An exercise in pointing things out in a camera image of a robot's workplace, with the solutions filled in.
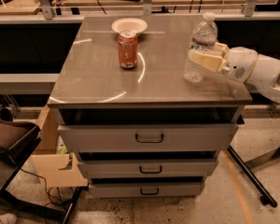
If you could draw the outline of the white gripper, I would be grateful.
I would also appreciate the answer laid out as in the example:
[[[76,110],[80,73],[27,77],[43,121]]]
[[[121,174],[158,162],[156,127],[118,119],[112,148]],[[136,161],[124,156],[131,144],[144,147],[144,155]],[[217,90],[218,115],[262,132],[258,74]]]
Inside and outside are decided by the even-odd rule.
[[[220,56],[193,51],[191,60],[212,72],[222,69],[221,73],[225,77],[238,82],[245,82],[248,79],[258,59],[258,53],[252,49],[244,47],[230,49],[226,44],[219,42],[216,42],[214,52]]]

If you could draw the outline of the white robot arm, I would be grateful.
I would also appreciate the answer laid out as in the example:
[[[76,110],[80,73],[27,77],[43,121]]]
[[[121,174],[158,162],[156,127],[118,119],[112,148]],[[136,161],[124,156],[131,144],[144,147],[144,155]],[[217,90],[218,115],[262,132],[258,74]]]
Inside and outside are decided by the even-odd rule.
[[[280,104],[280,60],[244,47],[216,43],[212,49],[191,49],[189,60],[199,67],[248,84]]]

